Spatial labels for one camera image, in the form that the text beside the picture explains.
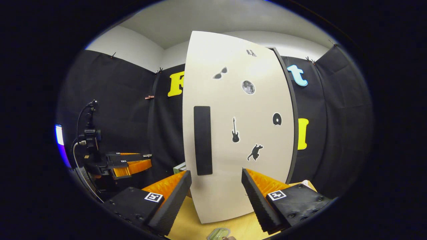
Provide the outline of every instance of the black fabric backdrop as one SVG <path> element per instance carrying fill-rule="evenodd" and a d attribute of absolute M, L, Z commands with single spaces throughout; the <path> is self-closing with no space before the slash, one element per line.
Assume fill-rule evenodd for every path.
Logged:
<path fill-rule="evenodd" d="M 158 164 L 160 171 L 156 181 L 173 174 L 172 168 L 183 163 L 184 140 L 182 135 L 182 94 L 168 97 L 170 75 L 184 71 L 185 65 L 165 69 L 160 74 L 154 91 L 153 109 L 150 116 L 150 146 L 152 163 Z"/>
<path fill-rule="evenodd" d="M 307 86 L 300 86 L 296 84 L 293 75 L 289 73 L 295 92 L 298 118 L 308 119 L 305 136 L 307 147 L 297 151 L 291 182 L 307 179 L 312 181 L 315 187 L 318 187 L 319 183 L 314 182 L 313 177 L 320 164 L 326 138 L 326 107 L 322 84 L 316 67 L 311 61 L 283 56 L 282 59 L 286 67 L 296 65 L 303 70 L 304 73 L 301 76 L 308 82 Z"/>
<path fill-rule="evenodd" d="M 299 86 L 289 74 L 298 117 L 309 120 L 307 147 L 297 152 L 291 182 L 308 179 L 325 196 L 340 196 L 356 179 L 370 146 L 372 112 L 366 84 L 354 63 L 335 46 L 316 64 L 282 59 L 286 67 L 295 64 L 302 69 L 302 78 L 308 81 L 307 86 Z M 172 168 L 185 161 L 183 95 L 167 94 L 170 75 L 184 69 L 182 64 L 156 76 L 122 59 L 84 50 L 70 69 L 58 103 L 57 123 L 63 125 L 66 148 L 75 138 L 81 108 L 97 99 L 94 123 L 102 130 L 101 153 L 152 154 L 152 168 L 121 180 L 123 187 L 144 187 L 172 175 Z M 155 97 L 146 100 L 148 95 Z M 81 120 L 80 132 L 84 124 Z"/>
<path fill-rule="evenodd" d="M 75 166 L 70 149 L 76 137 L 77 118 L 81 109 L 93 99 L 99 102 L 94 124 L 101 130 L 101 153 L 150 153 L 147 136 L 149 101 L 144 98 L 150 93 L 154 78 L 153 72 L 122 59 L 111 59 L 104 53 L 84 50 L 79 54 L 64 80 L 56 115 L 56 123 L 63 128 L 71 166 Z M 83 114 L 79 134 L 86 122 Z M 84 148 L 81 148 L 76 148 L 76 156 L 83 153 Z M 119 182 L 133 181 L 133 184 L 144 185 L 152 179 L 152 169 Z"/>
<path fill-rule="evenodd" d="M 327 115 L 322 161 L 313 182 L 325 196 L 342 195 L 356 181 L 368 157 L 373 135 L 370 94 L 347 53 L 333 46 L 316 61 Z"/>

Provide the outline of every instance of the orange block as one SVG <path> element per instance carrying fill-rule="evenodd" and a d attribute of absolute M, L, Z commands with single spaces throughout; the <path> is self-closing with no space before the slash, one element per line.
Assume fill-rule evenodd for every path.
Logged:
<path fill-rule="evenodd" d="M 271 192 L 290 187 L 289 185 L 284 184 L 283 182 L 277 181 L 275 179 L 272 179 L 264 174 L 252 171 L 248 168 L 246 168 L 246 170 L 248 171 L 252 180 L 254 180 L 255 184 L 257 185 L 258 189 L 260 190 L 260 192 L 264 197 L 266 197 L 267 194 Z"/>
<path fill-rule="evenodd" d="M 164 201 L 160 205 L 160 207 L 162 207 L 167 198 L 171 195 L 172 191 L 175 189 L 176 185 L 178 185 L 185 172 L 186 171 L 182 171 L 180 173 L 169 176 L 147 187 L 144 187 L 142 190 L 163 195 Z"/>
<path fill-rule="evenodd" d="M 116 177 L 130 176 L 151 168 L 151 159 L 128 162 L 127 167 L 113 168 Z"/>

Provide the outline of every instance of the guitar sticker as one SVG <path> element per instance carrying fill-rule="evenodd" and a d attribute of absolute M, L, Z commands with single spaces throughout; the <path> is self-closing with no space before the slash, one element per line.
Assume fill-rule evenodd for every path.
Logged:
<path fill-rule="evenodd" d="M 219 74 L 216 74 L 213 79 L 220 80 L 222 79 L 222 73 L 227 74 L 227 67 L 224 67 Z"/>
<path fill-rule="evenodd" d="M 273 124 L 274 125 L 282 125 L 282 116 L 278 112 L 273 115 Z"/>
<path fill-rule="evenodd" d="M 233 117 L 233 130 L 231 133 L 233 134 L 233 143 L 240 142 L 239 132 L 236 131 L 236 117 Z"/>
<path fill-rule="evenodd" d="M 253 95 L 255 93 L 255 85 L 248 80 L 242 82 L 242 89 L 249 95 Z"/>
<path fill-rule="evenodd" d="M 255 144 L 254 148 L 252 149 L 251 154 L 248 156 L 248 161 L 250 161 L 250 157 L 252 157 L 255 161 L 257 161 L 257 158 L 260 156 L 260 154 L 258 153 L 260 151 L 260 149 L 264 148 L 263 146 L 261 146 L 261 144 L 258 146 L 258 144 Z"/>

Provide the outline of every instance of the green object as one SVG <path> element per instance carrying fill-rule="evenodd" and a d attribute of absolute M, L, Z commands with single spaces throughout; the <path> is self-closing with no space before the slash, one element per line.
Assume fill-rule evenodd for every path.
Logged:
<path fill-rule="evenodd" d="M 180 165 L 173 168 L 173 174 L 180 173 L 184 170 L 187 170 L 185 162 L 181 163 Z"/>
<path fill-rule="evenodd" d="M 228 237 L 229 234 L 230 234 L 230 230 L 227 228 L 216 228 L 206 239 L 222 240 L 222 237 Z"/>

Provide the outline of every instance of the yellow letter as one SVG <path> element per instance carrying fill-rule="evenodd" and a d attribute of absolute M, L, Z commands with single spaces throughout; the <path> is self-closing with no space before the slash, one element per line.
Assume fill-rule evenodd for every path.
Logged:
<path fill-rule="evenodd" d="M 306 149 L 307 143 L 305 143 L 305 132 L 307 130 L 308 119 L 298 119 L 298 150 Z"/>
<path fill-rule="evenodd" d="M 179 89 L 179 86 L 184 87 L 184 71 L 179 73 L 174 73 L 170 77 L 170 91 L 167 93 L 168 97 L 180 95 L 182 90 Z"/>

